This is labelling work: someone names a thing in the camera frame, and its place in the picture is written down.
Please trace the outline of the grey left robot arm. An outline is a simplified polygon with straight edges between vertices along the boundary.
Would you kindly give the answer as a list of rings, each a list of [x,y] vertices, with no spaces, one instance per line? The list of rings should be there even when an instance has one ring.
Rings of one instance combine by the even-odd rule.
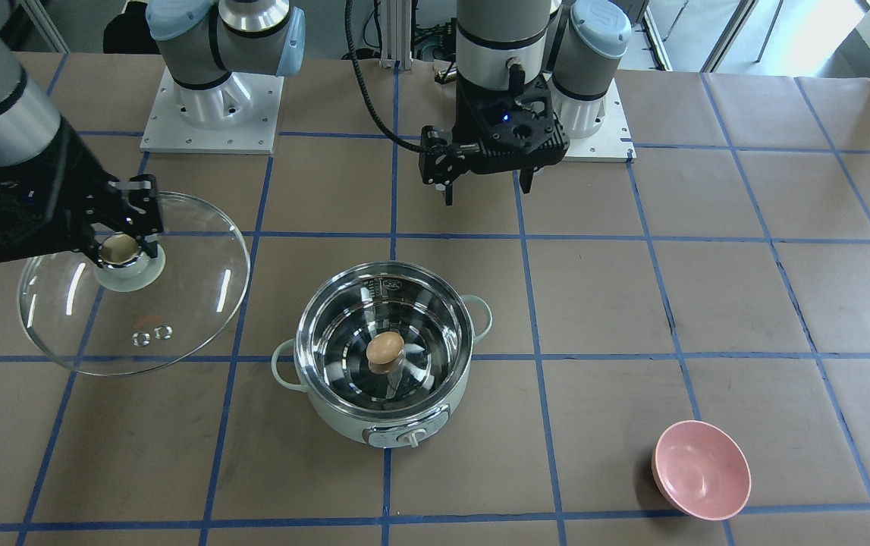
[[[453,127],[424,127],[423,183],[454,200],[463,174],[539,170],[601,129],[633,33],[611,1],[460,1]]]

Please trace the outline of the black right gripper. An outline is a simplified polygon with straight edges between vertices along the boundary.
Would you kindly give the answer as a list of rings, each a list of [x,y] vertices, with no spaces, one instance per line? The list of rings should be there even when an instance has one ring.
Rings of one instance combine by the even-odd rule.
[[[0,263],[76,252],[105,268],[95,224],[157,259],[164,225],[156,177],[112,176],[67,121],[35,158],[0,165]]]

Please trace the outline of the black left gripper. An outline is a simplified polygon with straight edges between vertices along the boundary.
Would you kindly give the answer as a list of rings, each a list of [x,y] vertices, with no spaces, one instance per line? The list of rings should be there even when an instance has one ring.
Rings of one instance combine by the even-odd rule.
[[[536,170],[556,165],[569,149],[569,137],[552,102],[545,76],[521,89],[493,90],[465,77],[456,79],[454,127],[422,128],[419,156],[424,184],[439,184],[445,206],[454,203],[454,181],[463,174],[518,171],[522,194],[529,194]]]

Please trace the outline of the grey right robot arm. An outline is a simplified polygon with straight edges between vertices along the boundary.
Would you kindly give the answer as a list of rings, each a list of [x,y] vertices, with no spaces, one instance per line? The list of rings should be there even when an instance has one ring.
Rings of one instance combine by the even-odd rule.
[[[165,208],[178,182],[159,184],[144,151],[146,122],[162,98],[179,117],[171,134],[240,138],[238,118],[268,127],[258,100],[302,66],[306,14],[291,1],[119,1],[120,53],[15,52],[2,38],[19,1],[0,1],[0,263],[78,252],[105,265],[104,239],[125,233],[160,256],[168,235],[214,237],[181,227]]]

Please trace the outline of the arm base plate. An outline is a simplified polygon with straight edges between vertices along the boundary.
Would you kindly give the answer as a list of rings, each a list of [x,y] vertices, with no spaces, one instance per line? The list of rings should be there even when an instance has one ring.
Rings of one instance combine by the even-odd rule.
[[[564,162],[628,162],[636,158],[615,79],[600,100],[581,101],[553,91],[554,104],[569,137]]]
[[[283,86],[283,77],[234,72],[214,89],[185,89],[165,70],[140,149],[271,155]]]

